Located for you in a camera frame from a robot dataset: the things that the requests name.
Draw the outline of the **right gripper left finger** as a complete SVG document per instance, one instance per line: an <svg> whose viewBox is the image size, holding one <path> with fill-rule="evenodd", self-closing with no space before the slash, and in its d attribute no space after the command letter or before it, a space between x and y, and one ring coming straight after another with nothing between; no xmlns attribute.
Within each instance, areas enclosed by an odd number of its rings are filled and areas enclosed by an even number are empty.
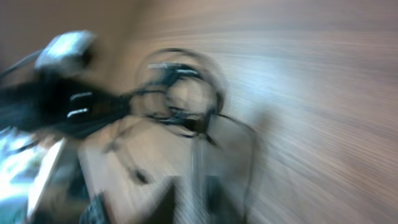
<svg viewBox="0 0 398 224"><path fill-rule="evenodd" d="M173 224L177 207L177 178L171 177L153 210L144 217L143 224Z"/></svg>

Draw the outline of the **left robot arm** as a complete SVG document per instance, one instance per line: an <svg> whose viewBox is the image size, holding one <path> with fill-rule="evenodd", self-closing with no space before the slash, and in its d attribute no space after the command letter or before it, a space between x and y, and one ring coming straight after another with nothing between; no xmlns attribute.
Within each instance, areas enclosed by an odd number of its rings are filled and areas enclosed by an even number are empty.
<svg viewBox="0 0 398 224"><path fill-rule="evenodd" d="M78 223L89 205L74 147L127 116L128 99L42 74L1 89L1 222Z"/></svg>

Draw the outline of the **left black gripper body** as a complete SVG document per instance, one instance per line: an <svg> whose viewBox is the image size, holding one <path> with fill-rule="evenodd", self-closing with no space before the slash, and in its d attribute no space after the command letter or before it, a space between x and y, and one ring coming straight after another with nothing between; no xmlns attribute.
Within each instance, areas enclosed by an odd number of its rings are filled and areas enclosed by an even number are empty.
<svg viewBox="0 0 398 224"><path fill-rule="evenodd" d="M87 137L130 112L126 97L71 78L48 84L40 101L43 124L71 137Z"/></svg>

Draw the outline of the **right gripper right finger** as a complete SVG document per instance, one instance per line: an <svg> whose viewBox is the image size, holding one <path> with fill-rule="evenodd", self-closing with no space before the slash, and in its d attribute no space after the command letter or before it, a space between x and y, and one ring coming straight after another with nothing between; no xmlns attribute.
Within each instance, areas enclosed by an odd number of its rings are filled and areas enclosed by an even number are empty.
<svg viewBox="0 0 398 224"><path fill-rule="evenodd" d="M211 224L242 224L243 217L217 176L206 177L206 211Z"/></svg>

